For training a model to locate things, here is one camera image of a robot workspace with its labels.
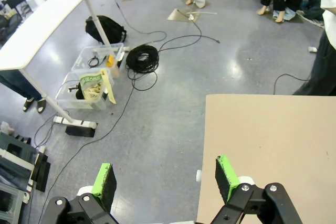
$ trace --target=cardboard sheet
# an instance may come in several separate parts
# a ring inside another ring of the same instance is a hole
[[[224,204],[215,180],[222,154],[259,187],[283,184],[304,224],[336,222],[336,97],[208,95],[197,216],[204,224]]]

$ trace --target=shiny floor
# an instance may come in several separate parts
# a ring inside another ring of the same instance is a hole
[[[193,24],[167,21],[181,0],[118,0],[129,22],[138,30],[164,30],[168,39],[198,34]],[[197,24],[203,35],[197,44],[160,54],[157,84],[149,91],[134,91],[122,119],[103,140],[84,147],[58,178],[50,192],[73,199],[80,187],[92,185],[101,163],[113,163],[118,181],[112,213],[121,223],[170,223],[196,220],[200,184],[195,175],[202,168],[205,97],[214,93],[272,94],[282,73],[306,78],[314,61],[309,46],[317,46],[322,29],[297,20],[278,25],[260,17],[259,0],[208,0]],[[128,31],[127,46],[156,40],[161,34],[143,35],[128,27],[113,0],[92,0],[100,15],[112,17]],[[55,97],[81,49],[97,45],[85,33],[89,16],[81,3],[43,45],[28,72]],[[195,40],[184,38],[168,44],[181,46]],[[161,42],[154,44],[159,48]],[[151,85],[147,76],[137,85]],[[300,81],[283,77],[277,94],[292,94]],[[132,90],[125,72],[114,86],[116,105],[106,111],[70,110],[74,118],[97,121],[96,139],[105,135],[121,115]],[[0,86],[0,121],[19,133],[34,136],[37,128],[54,114],[49,106],[39,115],[35,108],[22,111],[24,98]],[[37,136],[43,139],[46,127]],[[70,137],[55,125],[47,146],[51,170],[47,190],[65,163],[92,139]],[[37,223],[47,193],[34,191],[30,223]],[[22,223],[28,223],[29,205]]]

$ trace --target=shoe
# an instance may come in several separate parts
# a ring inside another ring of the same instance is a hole
[[[23,105],[23,111],[27,112],[27,110],[29,110],[29,108],[30,108],[30,106],[32,105],[33,102],[34,102],[34,98],[27,99],[25,104]]]
[[[37,112],[39,114],[42,114],[44,109],[46,108],[47,106],[47,101],[46,99],[41,99],[37,102]]]

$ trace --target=black metal bracket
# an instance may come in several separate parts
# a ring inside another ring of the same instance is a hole
[[[118,224],[92,194],[83,194],[68,201],[64,197],[52,198],[41,224]]]
[[[245,215],[257,215],[263,224],[302,224],[282,184],[271,183],[265,189],[240,184],[211,224],[241,223]]]

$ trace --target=black backpack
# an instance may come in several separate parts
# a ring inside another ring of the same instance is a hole
[[[97,16],[97,17],[99,18],[101,26],[103,27],[103,30],[106,33],[106,36],[111,44],[119,43],[121,42],[121,40],[122,42],[125,42],[127,32],[123,26],[119,25],[117,22],[114,22],[109,17],[105,16]],[[94,39],[103,43],[103,40],[101,39],[91,16],[86,20],[85,31],[89,35],[91,35]]]

